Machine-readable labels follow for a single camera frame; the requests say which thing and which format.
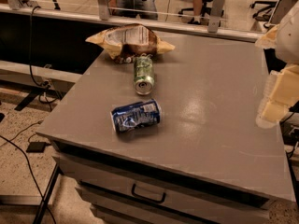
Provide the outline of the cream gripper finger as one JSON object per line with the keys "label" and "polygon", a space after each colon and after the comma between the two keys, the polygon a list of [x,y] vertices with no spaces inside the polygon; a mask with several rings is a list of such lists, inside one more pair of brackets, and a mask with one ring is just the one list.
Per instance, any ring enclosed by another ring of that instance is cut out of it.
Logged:
{"label": "cream gripper finger", "polygon": [[290,63],[279,72],[271,71],[257,111],[257,126],[264,129],[274,127],[298,101],[299,65]]}
{"label": "cream gripper finger", "polygon": [[279,25],[273,26],[255,42],[255,46],[261,49],[274,49],[277,46],[277,33]]}

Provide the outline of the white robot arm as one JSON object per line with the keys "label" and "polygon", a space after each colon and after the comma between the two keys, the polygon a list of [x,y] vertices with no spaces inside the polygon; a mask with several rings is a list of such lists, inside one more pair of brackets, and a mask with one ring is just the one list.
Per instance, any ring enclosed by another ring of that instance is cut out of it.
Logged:
{"label": "white robot arm", "polygon": [[268,76],[256,124],[273,128],[299,102],[299,0],[279,0],[271,27],[255,42],[263,49]]}

